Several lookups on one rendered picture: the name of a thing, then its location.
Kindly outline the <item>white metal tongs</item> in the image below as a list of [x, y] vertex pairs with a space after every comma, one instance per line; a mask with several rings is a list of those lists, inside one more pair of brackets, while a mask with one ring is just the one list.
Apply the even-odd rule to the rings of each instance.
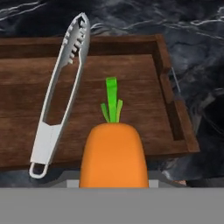
[[[90, 22], [88, 16], [82, 12], [73, 19], [66, 30], [45, 94], [30, 159], [29, 174], [34, 179], [42, 179], [47, 174], [48, 166], [53, 160], [78, 92], [84, 64], [88, 56], [89, 43]], [[78, 54], [79, 65], [62, 121], [55, 125], [47, 124], [46, 116], [60, 72], [63, 67], [74, 62], [75, 54]]]

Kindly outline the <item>orange carrot with green top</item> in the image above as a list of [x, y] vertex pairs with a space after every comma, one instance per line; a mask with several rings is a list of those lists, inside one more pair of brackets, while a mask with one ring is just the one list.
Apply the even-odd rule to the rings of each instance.
[[105, 123], [87, 137], [80, 167], [80, 188], [147, 188], [144, 147], [137, 130], [120, 122], [123, 101], [117, 78], [106, 79], [108, 102], [101, 105]]

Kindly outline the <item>brown wooden tray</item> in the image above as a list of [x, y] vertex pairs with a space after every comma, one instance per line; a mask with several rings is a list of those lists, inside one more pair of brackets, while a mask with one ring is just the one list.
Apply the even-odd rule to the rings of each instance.
[[[27, 168], [61, 38], [0, 38], [0, 170]], [[103, 123], [105, 80], [118, 80], [121, 122], [139, 132], [147, 158], [199, 151], [183, 101], [168, 78], [160, 35], [93, 37], [73, 111], [53, 162], [77, 165], [90, 130]]]

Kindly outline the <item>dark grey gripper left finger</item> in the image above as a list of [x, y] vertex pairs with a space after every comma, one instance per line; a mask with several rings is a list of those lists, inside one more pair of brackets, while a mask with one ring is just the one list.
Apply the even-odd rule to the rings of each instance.
[[79, 187], [79, 171], [64, 171], [57, 179], [44, 184], [44, 187], [52, 188], [78, 188]]

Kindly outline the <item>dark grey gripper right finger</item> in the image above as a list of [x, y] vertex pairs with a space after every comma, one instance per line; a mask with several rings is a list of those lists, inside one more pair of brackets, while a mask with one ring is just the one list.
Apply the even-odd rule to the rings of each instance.
[[169, 180], [160, 171], [148, 171], [149, 176], [149, 186], [150, 188], [183, 188], [184, 185], [177, 183], [175, 181]]

